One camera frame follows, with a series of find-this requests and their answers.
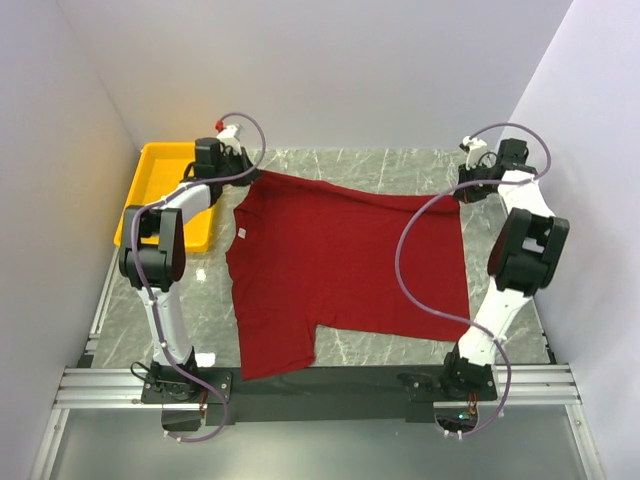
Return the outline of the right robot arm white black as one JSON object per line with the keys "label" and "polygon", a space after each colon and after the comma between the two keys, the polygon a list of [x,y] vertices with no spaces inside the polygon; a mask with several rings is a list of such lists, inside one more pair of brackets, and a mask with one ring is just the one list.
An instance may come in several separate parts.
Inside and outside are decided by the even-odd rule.
{"label": "right robot arm white black", "polygon": [[486,295],[474,324],[446,355],[439,384],[447,399],[494,399],[496,344],[517,313],[550,284],[570,224],[544,200],[537,170],[526,164],[529,149],[524,140],[503,140],[494,153],[486,142],[467,136],[460,148],[467,158],[458,168],[461,188],[454,197],[475,203],[495,193],[507,218],[489,254]]}

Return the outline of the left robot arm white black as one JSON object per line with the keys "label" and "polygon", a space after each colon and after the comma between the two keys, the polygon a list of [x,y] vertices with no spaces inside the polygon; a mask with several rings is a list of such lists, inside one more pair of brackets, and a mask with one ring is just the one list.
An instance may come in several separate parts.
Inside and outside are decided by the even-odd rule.
{"label": "left robot arm white black", "polygon": [[141,299],[153,356],[142,378],[145,403],[224,404],[226,372],[200,367],[183,318],[180,283],[187,255],[207,250],[214,206],[227,185],[247,186],[259,176],[228,125],[193,142],[152,142],[140,153],[116,243],[118,269]]}

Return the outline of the red t shirt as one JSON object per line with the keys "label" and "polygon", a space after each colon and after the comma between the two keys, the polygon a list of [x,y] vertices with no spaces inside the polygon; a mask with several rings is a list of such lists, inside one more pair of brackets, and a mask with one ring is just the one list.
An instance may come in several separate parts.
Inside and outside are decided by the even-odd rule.
{"label": "red t shirt", "polygon": [[452,197],[264,172],[226,254],[244,379],[310,366],[318,326],[454,342],[469,295]]}

